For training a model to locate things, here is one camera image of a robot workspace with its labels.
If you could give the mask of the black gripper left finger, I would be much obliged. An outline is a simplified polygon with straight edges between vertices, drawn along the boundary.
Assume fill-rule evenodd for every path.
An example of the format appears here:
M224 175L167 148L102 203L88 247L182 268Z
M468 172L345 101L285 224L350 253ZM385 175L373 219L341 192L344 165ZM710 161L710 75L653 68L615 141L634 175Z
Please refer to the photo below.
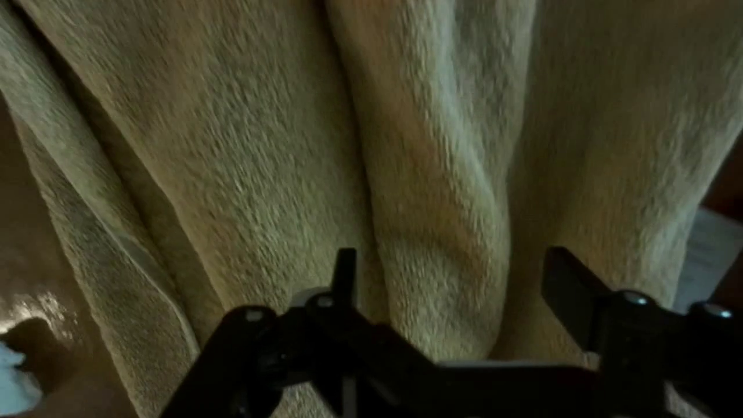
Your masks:
M160 418L271 418L287 387L309 384L335 418L428 418L435 364L356 309L358 252L341 249L333 283L276 313L224 315Z

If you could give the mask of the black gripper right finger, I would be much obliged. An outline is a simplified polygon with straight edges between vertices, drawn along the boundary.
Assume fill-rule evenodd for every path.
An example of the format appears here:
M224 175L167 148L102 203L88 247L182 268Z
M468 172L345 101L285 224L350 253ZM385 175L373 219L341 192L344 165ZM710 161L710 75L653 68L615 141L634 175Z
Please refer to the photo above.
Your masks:
M542 295L581 350L599 357L599 418L670 418L667 387L712 418L743 418L738 309L668 311L648 292L610 290L561 247L545 252Z

